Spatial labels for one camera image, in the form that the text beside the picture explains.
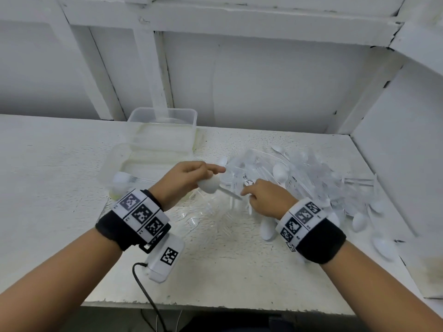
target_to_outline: table surface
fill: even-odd
[[[25,273],[92,228],[108,201],[96,180],[111,148],[123,142],[125,122],[0,115],[0,292]],[[311,147],[335,171],[372,175],[347,135],[201,128],[203,138],[195,156],[205,161],[248,148],[286,150]],[[411,233],[396,208],[387,209],[377,223],[392,239]],[[141,282],[162,307],[225,307],[263,310],[352,314],[321,268],[300,263],[276,238],[265,242],[259,224],[237,219],[234,239],[218,238],[199,249],[197,238],[185,238],[185,251],[169,278],[156,284],[139,271]],[[370,229],[348,239],[420,296],[398,257],[387,262],[370,244]],[[131,267],[146,255],[131,247],[92,291],[85,305],[135,307],[147,300],[132,277]],[[443,312],[441,301],[425,300]]]

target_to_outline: forearm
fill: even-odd
[[[91,229],[0,294],[0,330],[57,328],[120,258],[116,242]]]
[[[443,331],[435,312],[350,242],[322,268],[372,331]]]

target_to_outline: black cable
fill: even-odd
[[[143,318],[143,320],[146,322],[146,324],[148,324],[149,325],[149,327],[154,331],[154,332],[156,332],[156,329],[154,329],[154,327],[151,325],[151,323],[147,320],[147,318],[144,316],[144,314],[143,314],[143,309],[141,308],[140,309],[140,313],[141,313],[141,317]]]
[[[146,296],[147,300],[149,301],[149,303],[152,305],[152,307],[154,308],[154,311],[157,313],[158,317],[160,318],[160,323],[162,324],[163,327],[163,331],[167,332],[166,329],[166,324],[163,320],[162,315],[160,314],[159,309],[157,308],[157,306],[155,305],[155,303],[152,301],[151,297],[147,294],[146,290],[144,289],[143,285],[140,283],[140,280],[138,279],[137,275],[136,275],[136,266],[142,266],[142,267],[147,267],[146,263],[142,263],[142,262],[137,262],[134,263],[134,265],[132,266],[132,274],[134,275],[134,278],[136,279],[137,284],[139,285],[141,291],[143,291],[144,295]]]

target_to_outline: wrist tracker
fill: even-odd
[[[291,251],[309,261],[329,262],[346,241],[341,229],[331,223],[325,211],[304,198],[292,206],[275,228]]]
[[[117,242],[123,251],[138,245],[149,254],[145,271],[157,283],[166,280],[185,247],[183,239],[169,233],[169,218],[148,190],[133,189],[126,193],[98,220],[95,228]]]

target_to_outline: hand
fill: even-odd
[[[289,209],[298,202],[281,186],[263,179],[257,179],[255,184],[245,186],[241,195],[251,194],[249,202],[258,213],[276,219],[281,219]]]
[[[213,174],[224,173],[226,169],[203,161],[187,161],[177,163],[166,175],[154,184],[149,192],[169,210],[188,192],[197,188],[197,182],[209,179]]]

